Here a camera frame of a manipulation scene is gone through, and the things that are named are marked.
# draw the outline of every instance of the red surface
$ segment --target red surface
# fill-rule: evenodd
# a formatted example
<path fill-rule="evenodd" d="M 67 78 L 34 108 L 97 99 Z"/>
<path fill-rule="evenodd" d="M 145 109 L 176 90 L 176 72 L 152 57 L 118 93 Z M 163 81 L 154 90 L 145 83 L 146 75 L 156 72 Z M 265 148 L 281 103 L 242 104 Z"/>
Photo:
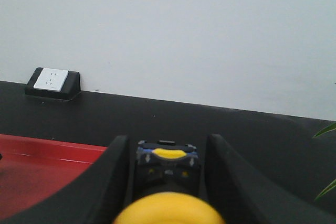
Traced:
<path fill-rule="evenodd" d="M 0 220 L 42 201 L 86 170 L 106 147 L 0 134 Z"/>

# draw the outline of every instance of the white wall socket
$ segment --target white wall socket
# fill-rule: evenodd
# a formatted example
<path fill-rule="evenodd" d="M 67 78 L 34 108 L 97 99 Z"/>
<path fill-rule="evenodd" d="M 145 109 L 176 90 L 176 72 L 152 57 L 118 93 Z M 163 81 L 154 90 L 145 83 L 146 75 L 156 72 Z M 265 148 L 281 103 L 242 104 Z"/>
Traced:
<path fill-rule="evenodd" d="M 68 73 L 68 70 L 44 68 L 34 84 L 34 89 L 59 92 L 67 79 Z"/>

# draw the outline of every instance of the yellow knob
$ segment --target yellow knob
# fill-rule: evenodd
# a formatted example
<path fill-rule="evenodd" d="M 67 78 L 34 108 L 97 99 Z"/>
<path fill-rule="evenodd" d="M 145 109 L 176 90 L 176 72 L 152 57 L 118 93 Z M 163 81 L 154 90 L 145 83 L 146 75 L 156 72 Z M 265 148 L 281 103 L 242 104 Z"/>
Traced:
<path fill-rule="evenodd" d="M 196 197 L 166 192 L 133 202 L 113 224 L 225 224 L 225 221 L 214 208 Z"/>
<path fill-rule="evenodd" d="M 180 158 L 180 157 L 184 157 L 187 155 L 183 150 L 166 150 L 166 149 L 161 149 L 161 148 L 157 148 L 153 150 L 152 152 L 155 153 L 159 157 L 164 157 L 168 159 Z"/>

